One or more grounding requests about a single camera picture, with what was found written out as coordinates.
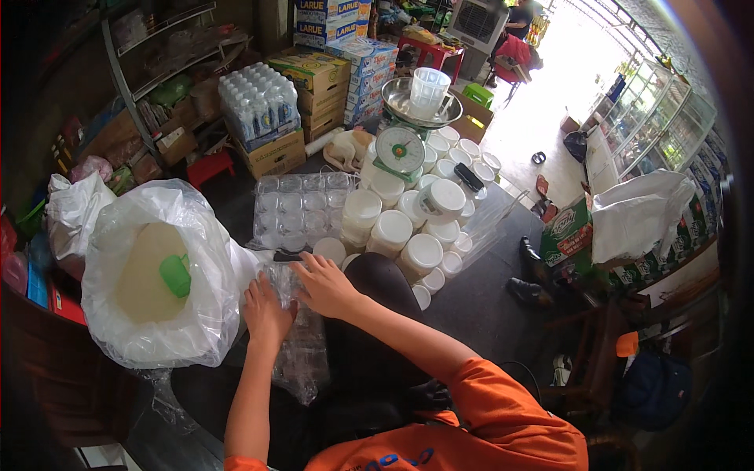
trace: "digital scale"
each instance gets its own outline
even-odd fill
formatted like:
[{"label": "digital scale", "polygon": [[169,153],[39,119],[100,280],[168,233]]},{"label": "digital scale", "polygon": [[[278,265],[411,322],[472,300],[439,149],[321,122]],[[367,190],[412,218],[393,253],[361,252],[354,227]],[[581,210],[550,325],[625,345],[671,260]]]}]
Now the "digital scale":
[{"label": "digital scale", "polygon": [[448,93],[432,119],[412,115],[411,80],[410,77],[394,78],[382,86],[382,99],[392,122],[377,136],[377,157],[374,160],[375,167],[409,183],[421,176],[429,133],[447,126],[463,114],[461,102]]}]

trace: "table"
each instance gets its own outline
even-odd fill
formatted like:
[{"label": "table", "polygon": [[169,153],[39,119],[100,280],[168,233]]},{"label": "table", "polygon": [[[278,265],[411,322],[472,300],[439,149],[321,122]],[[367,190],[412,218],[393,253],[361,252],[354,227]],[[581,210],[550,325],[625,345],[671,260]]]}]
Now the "table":
[{"label": "table", "polygon": [[400,52],[405,45],[416,47],[421,51],[419,58],[416,61],[416,65],[419,67],[423,66],[423,62],[427,58],[427,54],[432,54],[432,65],[430,67],[437,70],[443,69],[445,59],[447,59],[448,57],[460,56],[458,58],[458,63],[455,64],[455,70],[453,71],[453,76],[450,80],[451,84],[455,83],[455,80],[458,78],[458,72],[461,70],[461,63],[464,61],[463,47],[457,47],[455,50],[448,50],[440,44],[427,44],[425,42],[407,38],[406,36],[401,36],[400,40],[398,41],[398,52]]}]

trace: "white plastic bag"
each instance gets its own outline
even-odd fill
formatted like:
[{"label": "white plastic bag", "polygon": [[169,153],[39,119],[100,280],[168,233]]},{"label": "white plastic bag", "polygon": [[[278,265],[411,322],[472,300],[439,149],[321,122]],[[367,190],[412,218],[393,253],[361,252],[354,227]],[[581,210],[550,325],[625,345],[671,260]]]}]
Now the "white plastic bag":
[{"label": "white plastic bag", "polygon": [[115,194],[97,172],[74,184],[56,173],[50,177],[48,192],[50,250],[58,266],[80,280],[94,223],[100,210],[115,201]]},{"label": "white plastic bag", "polygon": [[[178,231],[191,262],[191,291],[175,319],[135,324],[115,300],[115,287],[136,237],[153,222]],[[238,331],[240,283],[248,285],[256,269],[254,254],[230,239],[201,193],[182,180],[153,180],[100,213],[87,251],[81,306],[92,337],[120,365],[215,367]]]},{"label": "white plastic bag", "polygon": [[694,196],[684,174],[655,170],[594,197],[592,263],[633,260],[660,242],[665,257],[676,239],[683,210]]}]

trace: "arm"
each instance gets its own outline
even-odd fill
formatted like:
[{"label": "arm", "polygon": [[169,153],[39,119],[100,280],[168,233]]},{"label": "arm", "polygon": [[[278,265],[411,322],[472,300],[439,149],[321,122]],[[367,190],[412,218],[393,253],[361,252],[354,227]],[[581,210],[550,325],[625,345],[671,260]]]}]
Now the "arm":
[{"label": "arm", "polygon": [[429,326],[402,316],[359,293],[332,260],[302,252],[307,268],[293,262],[308,292],[299,299],[325,317],[344,320],[385,342],[443,383],[449,383],[473,350]]},{"label": "arm", "polygon": [[225,426],[225,457],[249,457],[267,463],[270,446],[270,383],[272,367],[288,334],[298,303],[286,312],[260,271],[244,292],[244,319],[249,327],[244,370]]}]

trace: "backpack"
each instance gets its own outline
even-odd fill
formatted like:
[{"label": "backpack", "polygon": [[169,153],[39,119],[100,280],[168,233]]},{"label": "backpack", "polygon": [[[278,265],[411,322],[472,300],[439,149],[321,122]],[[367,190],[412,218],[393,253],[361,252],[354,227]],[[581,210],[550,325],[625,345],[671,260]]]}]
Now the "backpack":
[{"label": "backpack", "polygon": [[641,351],[616,388],[610,417],[648,432],[669,427],[691,399],[691,368],[686,362]]}]

